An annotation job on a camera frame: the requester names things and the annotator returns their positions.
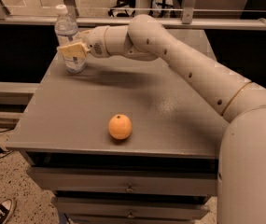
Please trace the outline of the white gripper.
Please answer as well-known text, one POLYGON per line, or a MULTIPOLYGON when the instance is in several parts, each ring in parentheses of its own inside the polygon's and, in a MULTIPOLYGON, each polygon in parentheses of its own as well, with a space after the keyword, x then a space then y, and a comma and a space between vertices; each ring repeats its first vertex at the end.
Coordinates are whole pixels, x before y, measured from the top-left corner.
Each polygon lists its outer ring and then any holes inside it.
POLYGON ((76 40, 86 41, 75 42, 61 45, 57 50, 64 56, 64 58, 77 57, 85 59, 89 53, 96 58, 108 58, 108 53, 105 45, 105 32, 108 26, 98 26, 91 30, 79 31, 76 34, 76 40))

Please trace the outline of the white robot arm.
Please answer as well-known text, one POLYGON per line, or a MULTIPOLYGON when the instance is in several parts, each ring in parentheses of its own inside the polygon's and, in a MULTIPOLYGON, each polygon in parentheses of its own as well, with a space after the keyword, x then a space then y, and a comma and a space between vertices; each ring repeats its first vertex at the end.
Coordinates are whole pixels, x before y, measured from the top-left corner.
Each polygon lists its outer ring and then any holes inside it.
POLYGON ((177 40, 142 14, 58 47, 66 57, 163 59, 229 125, 217 172, 217 223, 266 224, 266 89, 177 40))

